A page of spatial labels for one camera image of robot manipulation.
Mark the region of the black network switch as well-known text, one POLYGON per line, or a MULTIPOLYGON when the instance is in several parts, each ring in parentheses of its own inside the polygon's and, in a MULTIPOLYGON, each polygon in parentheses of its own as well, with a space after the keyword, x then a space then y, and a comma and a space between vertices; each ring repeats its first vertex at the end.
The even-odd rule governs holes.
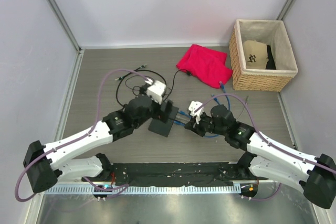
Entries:
POLYGON ((164 123, 160 120, 160 108, 159 108, 158 112, 154 115, 148 127, 148 130, 158 135, 168 137, 177 114, 178 114, 178 107, 175 107, 173 105, 170 118, 166 123, 164 123))

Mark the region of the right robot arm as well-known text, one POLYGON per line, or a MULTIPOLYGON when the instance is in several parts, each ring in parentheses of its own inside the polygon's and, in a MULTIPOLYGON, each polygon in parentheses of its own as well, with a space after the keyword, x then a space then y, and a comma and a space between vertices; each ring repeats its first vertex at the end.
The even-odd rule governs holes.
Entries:
POLYGON ((309 155, 287 147, 237 121, 224 105, 216 105, 206 115, 200 102, 188 107, 191 116, 185 128, 204 136, 214 133, 224 137, 233 148, 244 151, 237 173, 242 179, 252 176, 275 180, 303 193, 307 200, 330 209, 335 200, 335 161, 321 154, 309 155))

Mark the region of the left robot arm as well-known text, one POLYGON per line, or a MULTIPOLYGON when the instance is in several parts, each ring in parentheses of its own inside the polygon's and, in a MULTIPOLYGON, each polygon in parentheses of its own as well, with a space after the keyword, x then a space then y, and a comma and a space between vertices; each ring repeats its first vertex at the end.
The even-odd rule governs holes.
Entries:
POLYGON ((78 156, 131 135, 147 120, 171 128, 177 111, 170 100, 140 95, 77 134, 48 144, 30 143, 23 166, 33 193, 44 192, 62 180, 88 177, 107 181, 112 165, 105 155, 99 153, 88 159, 78 156))

